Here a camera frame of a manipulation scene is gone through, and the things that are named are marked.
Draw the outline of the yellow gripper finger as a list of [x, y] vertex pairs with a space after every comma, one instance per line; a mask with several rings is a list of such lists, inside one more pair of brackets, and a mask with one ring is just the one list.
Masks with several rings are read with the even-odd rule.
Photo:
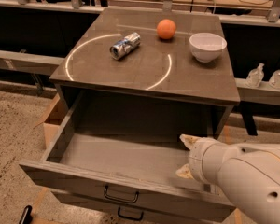
[[192, 179], [193, 178], [188, 164], [184, 164], [181, 168], [177, 169], [175, 171], [175, 173], [176, 173], [177, 176], [179, 176], [181, 178], [185, 178], [185, 179]]
[[181, 134], [179, 138], [188, 150], [192, 150], [194, 144], [200, 139], [199, 136], [187, 135], [187, 134]]

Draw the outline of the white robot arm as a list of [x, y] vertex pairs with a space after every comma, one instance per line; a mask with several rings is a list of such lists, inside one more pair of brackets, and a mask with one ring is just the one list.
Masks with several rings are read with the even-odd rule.
[[227, 145], [186, 134], [180, 140], [189, 157], [179, 176], [218, 186], [258, 224], [280, 224], [280, 144]]

